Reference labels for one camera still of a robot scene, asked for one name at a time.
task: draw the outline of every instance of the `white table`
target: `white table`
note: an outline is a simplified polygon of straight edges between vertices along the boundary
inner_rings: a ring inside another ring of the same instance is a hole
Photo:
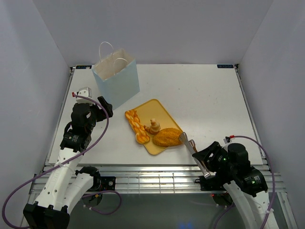
[[[251,120],[234,69],[218,69],[216,65],[138,64],[140,92],[114,110],[104,138],[85,154],[81,165],[195,165],[185,146],[169,148],[157,156],[135,142],[134,133],[124,112],[152,99],[158,99],[198,150],[213,141],[224,144],[228,135],[255,138]],[[91,69],[76,69],[69,88],[49,159],[54,164],[66,124],[71,120],[71,93],[82,87],[92,89],[93,98],[101,93]],[[102,133],[106,121],[97,123],[92,133],[93,143]],[[249,140],[236,139],[245,145],[252,165],[261,165],[258,147]]]

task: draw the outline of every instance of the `bag handle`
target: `bag handle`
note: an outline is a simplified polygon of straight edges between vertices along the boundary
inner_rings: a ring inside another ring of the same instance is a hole
[[[112,47],[112,54],[111,54],[111,57],[113,56],[113,52],[114,52],[114,48],[113,48],[113,46],[112,46],[109,42],[102,42],[102,43],[100,44],[100,46],[99,46],[100,62],[101,62],[101,60],[102,60],[102,57],[101,57],[101,46],[102,46],[102,44],[104,44],[104,43],[107,43],[107,44],[109,44],[109,45]]]
[[[114,65],[115,65],[115,62],[117,61],[117,60],[124,60],[124,61],[126,61],[126,63],[128,64],[128,61],[127,60],[125,60],[124,58],[117,58],[114,62],[113,62],[113,75],[115,75],[115,68],[114,68]]]

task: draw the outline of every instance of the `yellow tray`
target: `yellow tray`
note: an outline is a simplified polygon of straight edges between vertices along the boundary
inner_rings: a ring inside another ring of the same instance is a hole
[[[182,129],[178,126],[178,124],[174,121],[171,115],[167,112],[167,110],[162,106],[162,104],[157,99],[151,99],[142,105],[134,108],[137,111],[137,115],[141,121],[142,125],[150,125],[150,120],[155,118],[159,123],[161,129],[165,128],[176,128],[182,131]],[[151,155],[157,155],[164,151],[167,147],[157,146],[153,143],[153,136],[149,134],[151,140],[144,144],[148,153]]]

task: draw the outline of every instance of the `gift bag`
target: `gift bag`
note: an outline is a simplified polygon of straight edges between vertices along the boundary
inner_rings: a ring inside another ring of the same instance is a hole
[[[109,44],[113,52],[102,59],[101,46]],[[124,49],[114,51],[108,42],[99,47],[100,61],[92,68],[102,96],[116,109],[140,91],[135,59]]]

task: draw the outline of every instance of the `pastry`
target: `pastry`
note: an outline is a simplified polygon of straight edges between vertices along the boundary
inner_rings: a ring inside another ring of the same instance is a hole
[[[130,110],[125,112],[125,117],[135,132],[135,140],[139,144],[144,144],[150,141],[150,137],[147,135],[144,126],[141,125],[140,119],[137,115],[137,111]]]
[[[155,135],[160,131],[160,123],[158,123],[154,118],[151,119],[151,126],[144,126],[144,129],[152,134]]]
[[[179,140],[179,135],[182,133],[181,130],[175,128],[166,128],[160,130],[153,139],[152,142],[157,146],[178,146],[182,144]]]

